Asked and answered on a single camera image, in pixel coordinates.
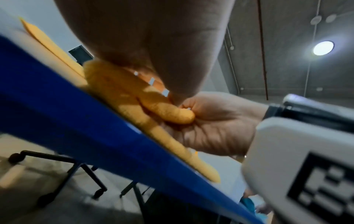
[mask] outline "folded yellow cloth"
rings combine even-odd
[[[191,153],[158,125],[143,108],[154,112],[164,121],[190,124],[194,113],[172,105],[155,87],[128,70],[106,61],[94,59],[84,64],[84,73],[90,90],[110,105],[118,114],[136,125],[168,151],[182,159],[213,182],[220,182],[218,172]]]

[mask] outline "blue table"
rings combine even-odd
[[[100,102],[0,37],[0,131],[243,223],[243,206]]]

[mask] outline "gray ceiling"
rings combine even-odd
[[[354,0],[322,0],[314,44],[331,40],[335,47],[324,56],[312,55],[318,0],[261,0],[265,66],[268,94],[303,95],[308,64],[311,68],[307,97],[354,98],[354,13],[338,17],[332,23],[325,18],[332,13],[354,10]],[[243,95],[265,95],[260,47],[257,0],[236,0],[229,30],[234,50],[229,50]],[[229,36],[225,36],[228,48]],[[231,93],[237,94],[229,59],[223,46],[219,62]]]

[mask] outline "caster wheel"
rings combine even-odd
[[[54,199],[55,199],[55,196],[53,193],[42,195],[41,197],[38,198],[37,205],[38,205],[38,207],[44,208],[47,204],[54,201]]]
[[[14,153],[8,158],[8,162],[11,164],[16,164],[18,162],[21,162],[25,159],[25,155],[22,155],[20,153]]]
[[[101,197],[101,195],[104,193],[104,190],[99,189],[95,192],[95,195],[92,197],[93,199],[98,199],[99,197]]]

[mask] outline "gray floor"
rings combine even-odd
[[[95,174],[107,186],[99,200],[91,199],[99,187],[80,168],[59,196],[44,209],[36,207],[39,196],[53,191],[65,177],[70,164],[26,157],[16,166],[7,158],[21,150],[54,152],[3,134],[0,136],[0,223],[1,224],[91,224],[143,223],[138,202],[131,190],[119,198],[131,180],[98,169]],[[139,185],[141,191],[147,187]],[[150,196],[149,189],[144,199]]]

